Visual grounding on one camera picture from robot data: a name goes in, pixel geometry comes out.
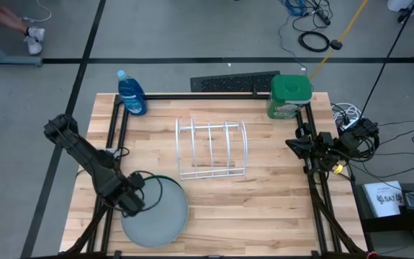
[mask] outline gray floor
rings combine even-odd
[[[44,58],[80,58],[84,52],[98,0],[40,0],[53,11],[41,24],[47,29]],[[41,17],[35,1],[4,1],[22,16]],[[329,38],[343,32],[361,0],[331,0],[333,24]],[[339,58],[385,57],[400,29],[397,14],[386,1],[370,1],[346,38]],[[91,51],[92,58],[289,57],[279,48],[276,34],[287,13],[277,0],[108,0]],[[299,27],[310,26],[302,21]],[[282,30],[284,44],[298,57],[322,57],[301,48],[291,25]],[[11,54],[26,55],[22,37],[0,27],[0,46]],[[403,32],[393,57],[414,57],[414,17]],[[309,72],[317,64],[305,64]],[[381,64],[327,64],[314,78],[316,91],[327,91],[333,102],[361,106]],[[146,92],[189,92],[189,79],[229,73],[275,71],[298,73],[293,63],[88,65],[74,117],[85,133],[94,97],[115,92],[115,73],[126,70]],[[0,65],[0,258],[21,253],[37,202],[53,144],[42,135],[48,119],[64,112],[78,65]],[[378,122],[414,119],[414,64],[388,64],[366,115]],[[386,140],[414,128],[414,124],[381,128]],[[411,136],[381,147],[381,152],[413,150]],[[387,174],[414,165],[411,157],[376,157],[369,169]],[[34,255],[58,251],[77,164],[62,155],[53,190],[40,229]],[[358,183],[376,182],[356,172]],[[388,180],[414,182],[414,171]],[[375,248],[388,255],[414,257],[409,235],[376,235]]]

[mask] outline green lid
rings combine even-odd
[[[312,98],[312,86],[304,75],[277,75],[271,82],[272,99],[279,103],[306,104]]]

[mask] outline green container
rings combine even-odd
[[[274,76],[266,104],[267,115],[272,119],[293,119],[311,98],[312,86],[307,76]]]

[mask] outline person's leg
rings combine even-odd
[[[16,18],[16,20],[13,20],[13,17],[5,14],[1,10],[0,10],[0,24],[5,25],[9,28],[12,28],[18,32],[21,32],[23,35],[26,34],[27,26],[22,21],[20,21],[18,18]]]

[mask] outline gray plate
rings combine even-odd
[[[124,218],[120,215],[124,233],[141,247],[157,248],[173,242],[183,231],[189,214],[183,189],[172,180],[158,179],[162,183],[163,194],[157,206],[135,217]],[[157,202],[160,191],[161,187],[156,178],[145,181],[143,187],[145,207]]]

